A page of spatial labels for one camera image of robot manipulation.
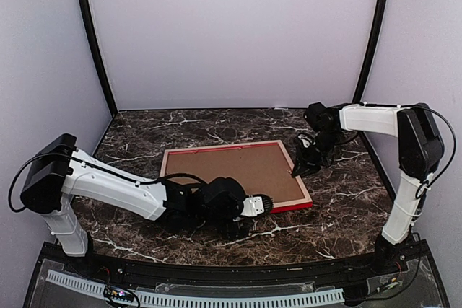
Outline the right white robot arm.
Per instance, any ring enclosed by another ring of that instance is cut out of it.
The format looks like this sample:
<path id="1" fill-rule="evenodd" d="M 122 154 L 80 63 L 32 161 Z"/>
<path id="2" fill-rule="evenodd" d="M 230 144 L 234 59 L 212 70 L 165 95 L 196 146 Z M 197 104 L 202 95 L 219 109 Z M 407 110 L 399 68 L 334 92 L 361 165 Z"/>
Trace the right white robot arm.
<path id="1" fill-rule="evenodd" d="M 314 175 L 327 165 L 328 155 L 346 131 L 376 133 L 397 140 L 400 181 L 387 222 L 375 241 L 368 268 L 383 275 L 396 263 L 396 252 L 410 236 L 423 212 L 432 184 L 446 171 L 440 166 L 445 153 L 436 119 L 442 115 L 425 103 L 413 105 L 340 104 L 308 105 L 303 118 L 315 132 L 295 139 L 293 177 Z"/>

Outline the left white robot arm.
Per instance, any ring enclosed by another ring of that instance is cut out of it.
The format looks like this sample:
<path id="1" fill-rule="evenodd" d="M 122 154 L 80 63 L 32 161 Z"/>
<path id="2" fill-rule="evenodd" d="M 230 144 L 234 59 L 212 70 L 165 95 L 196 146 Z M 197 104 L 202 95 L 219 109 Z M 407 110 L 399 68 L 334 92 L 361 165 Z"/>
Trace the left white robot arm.
<path id="1" fill-rule="evenodd" d="M 231 177 L 211 182 L 180 173 L 150 180 L 104 164 L 77 148 L 65 133 L 27 160 L 14 176 L 9 208 L 40 214 L 66 255 L 86 276 L 96 276 L 102 261 L 91 251 L 91 239 L 71 207 L 74 196 L 90 198 L 161 223 L 170 232 L 210 223 L 227 237 L 247 232 L 246 221 L 266 210 L 263 197 L 247 195 Z"/>

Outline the black front table rail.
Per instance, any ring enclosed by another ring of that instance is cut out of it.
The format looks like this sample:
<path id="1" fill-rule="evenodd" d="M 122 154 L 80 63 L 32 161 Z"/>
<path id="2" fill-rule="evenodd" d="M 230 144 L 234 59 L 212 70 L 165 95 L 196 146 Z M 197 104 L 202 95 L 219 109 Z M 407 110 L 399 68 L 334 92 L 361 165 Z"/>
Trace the black front table rail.
<path id="1" fill-rule="evenodd" d="M 91 255 L 89 259 L 69 258 L 60 246 L 45 242 L 40 260 L 62 264 L 73 273 L 107 279 L 129 288 L 153 289 L 161 283 L 196 286 L 257 286 L 313 282 L 316 286 L 343 286 L 358 294 L 366 292 L 366 281 L 376 275 L 369 264 L 371 253 L 337 260 L 292 265 L 212 267 L 148 263 Z"/>

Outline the right black corner post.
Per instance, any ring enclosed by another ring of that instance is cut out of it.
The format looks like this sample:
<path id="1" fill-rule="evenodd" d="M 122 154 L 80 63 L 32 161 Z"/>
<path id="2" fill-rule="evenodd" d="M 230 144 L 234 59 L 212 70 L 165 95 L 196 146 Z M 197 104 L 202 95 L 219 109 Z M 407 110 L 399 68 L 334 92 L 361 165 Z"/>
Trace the right black corner post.
<path id="1" fill-rule="evenodd" d="M 367 81 L 372 69 L 372 63 L 378 46 L 380 32 L 382 29 L 383 18 L 385 15 L 387 0 L 376 0 L 375 11 L 372 18 L 370 34 L 365 49 L 365 55 L 359 72 L 357 84 L 354 90 L 352 102 L 359 103 L 364 96 Z"/>

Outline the black corner post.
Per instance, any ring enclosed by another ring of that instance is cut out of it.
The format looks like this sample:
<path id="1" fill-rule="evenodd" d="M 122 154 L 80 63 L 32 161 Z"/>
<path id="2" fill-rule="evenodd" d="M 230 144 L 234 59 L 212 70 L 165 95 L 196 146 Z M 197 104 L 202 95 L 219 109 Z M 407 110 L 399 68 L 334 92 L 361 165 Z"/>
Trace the black corner post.
<path id="1" fill-rule="evenodd" d="M 364 96 L 367 81 L 372 69 L 372 63 L 378 46 L 380 32 L 382 29 L 383 18 L 385 15 L 387 0 L 376 0 L 375 11 L 372 18 L 370 34 L 365 49 L 365 55 L 359 72 L 357 84 L 354 90 L 352 102 L 359 103 Z"/>
<path id="2" fill-rule="evenodd" d="M 90 9 L 90 0 L 78 0 L 79 8 L 82 16 L 84 30 L 87 37 L 87 42 L 90 48 L 90 53 L 97 73 L 98 81 L 108 107 L 110 115 L 114 118 L 118 114 L 115 97 L 110 87 L 108 75 L 105 70 L 103 56 L 100 51 L 100 46 L 97 39 L 97 33 L 92 18 L 92 11 Z"/>

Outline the left black corner post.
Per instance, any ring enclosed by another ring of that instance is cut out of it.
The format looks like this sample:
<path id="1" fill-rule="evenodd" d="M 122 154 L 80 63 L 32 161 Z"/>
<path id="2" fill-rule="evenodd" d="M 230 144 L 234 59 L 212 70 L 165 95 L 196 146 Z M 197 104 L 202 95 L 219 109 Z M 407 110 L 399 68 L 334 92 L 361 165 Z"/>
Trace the left black corner post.
<path id="1" fill-rule="evenodd" d="M 108 75 L 105 70 L 103 56 L 100 51 L 100 46 L 97 39 L 97 33 L 92 18 L 92 11 L 90 9 L 90 0 L 78 0 L 79 8 L 82 16 L 84 30 L 87 37 L 87 42 L 90 48 L 90 53 L 97 73 L 98 81 L 108 107 L 110 115 L 114 118 L 118 114 L 115 97 L 110 87 Z"/>

